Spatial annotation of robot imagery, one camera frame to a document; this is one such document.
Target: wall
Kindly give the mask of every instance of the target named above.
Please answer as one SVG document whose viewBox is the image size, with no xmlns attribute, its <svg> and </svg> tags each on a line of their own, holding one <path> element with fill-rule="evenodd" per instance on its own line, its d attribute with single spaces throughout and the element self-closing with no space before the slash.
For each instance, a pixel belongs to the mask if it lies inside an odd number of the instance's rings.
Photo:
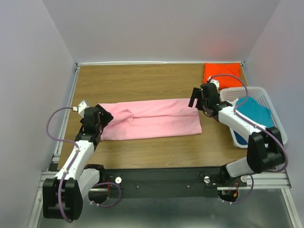
<svg viewBox="0 0 304 228">
<path fill-rule="evenodd" d="M 279 0 L 43 0 L 76 62 L 245 60 Z"/>
<path fill-rule="evenodd" d="M 288 136 L 291 193 L 304 224 L 304 2 L 282 0 L 245 63 L 247 81 L 268 92 Z"/>
<path fill-rule="evenodd" d="M 0 29 L 0 227 L 24 228 L 54 148 L 45 124 L 66 103 L 75 64 L 41 0 L 3 2 Z"/>
</svg>

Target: orange cloth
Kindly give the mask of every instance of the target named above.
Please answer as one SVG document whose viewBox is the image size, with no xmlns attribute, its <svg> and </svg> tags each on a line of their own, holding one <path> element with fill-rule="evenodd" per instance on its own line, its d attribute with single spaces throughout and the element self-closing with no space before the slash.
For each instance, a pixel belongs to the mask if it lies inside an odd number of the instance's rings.
<svg viewBox="0 0 304 228">
<path fill-rule="evenodd" d="M 207 79 L 213 75 L 230 74 L 241 78 L 241 66 L 239 63 L 232 64 L 214 64 L 205 63 L 203 83 L 207 83 Z M 241 87 L 242 84 L 235 78 L 229 76 L 218 76 L 214 80 L 218 80 L 219 88 Z"/>
</svg>

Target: blue cloth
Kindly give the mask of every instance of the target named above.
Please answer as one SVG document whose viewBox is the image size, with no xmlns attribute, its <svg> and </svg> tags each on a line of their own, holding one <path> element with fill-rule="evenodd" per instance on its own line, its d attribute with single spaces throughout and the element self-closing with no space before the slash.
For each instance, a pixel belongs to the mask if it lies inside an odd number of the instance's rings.
<svg viewBox="0 0 304 228">
<path fill-rule="evenodd" d="M 236 105 L 242 103 L 244 100 L 245 97 L 240 98 L 237 101 Z M 260 105 L 255 99 L 250 96 L 248 97 L 246 103 L 238 107 L 237 110 L 258 124 L 262 124 L 266 127 L 272 127 L 274 125 L 271 120 L 271 111 L 268 108 Z M 234 134 L 239 144 L 247 145 L 246 140 L 243 139 L 242 136 L 236 132 L 234 132 Z"/>
</svg>

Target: pink fabric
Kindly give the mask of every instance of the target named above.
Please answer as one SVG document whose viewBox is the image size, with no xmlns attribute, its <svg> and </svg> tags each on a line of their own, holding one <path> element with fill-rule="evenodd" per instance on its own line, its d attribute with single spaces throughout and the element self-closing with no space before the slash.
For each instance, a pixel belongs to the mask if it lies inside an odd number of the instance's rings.
<svg viewBox="0 0 304 228">
<path fill-rule="evenodd" d="M 189 99 L 100 104 L 114 119 L 102 140 L 146 139 L 202 133 L 199 113 Z"/>
</svg>

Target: white laundry basket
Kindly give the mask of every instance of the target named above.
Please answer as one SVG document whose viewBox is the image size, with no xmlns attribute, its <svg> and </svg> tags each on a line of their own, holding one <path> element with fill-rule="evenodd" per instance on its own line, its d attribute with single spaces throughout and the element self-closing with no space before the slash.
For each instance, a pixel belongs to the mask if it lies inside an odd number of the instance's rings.
<svg viewBox="0 0 304 228">
<path fill-rule="evenodd" d="M 270 109 L 272 123 L 274 124 L 275 127 L 277 127 L 280 130 L 283 144 L 286 144 L 287 135 L 284 131 L 284 128 L 281 124 L 281 121 L 280 121 L 278 115 L 276 114 L 276 110 L 275 110 L 274 106 L 272 105 L 271 100 L 270 100 L 266 90 L 261 87 L 252 87 L 252 86 L 248 86 L 247 89 L 248 89 L 250 97 L 254 98 L 260 105 Z M 220 94 L 220 98 L 222 101 L 233 102 L 238 98 L 240 99 L 242 97 L 245 97 L 246 90 L 244 87 L 235 87 L 235 88 L 229 88 L 229 89 L 222 89 L 219 94 Z M 229 128 L 229 131 L 230 131 L 230 134 L 232 137 L 232 142 L 233 142 L 234 146 L 240 147 L 240 148 L 247 148 L 247 145 L 241 145 L 237 142 L 233 129 Z"/>
</svg>

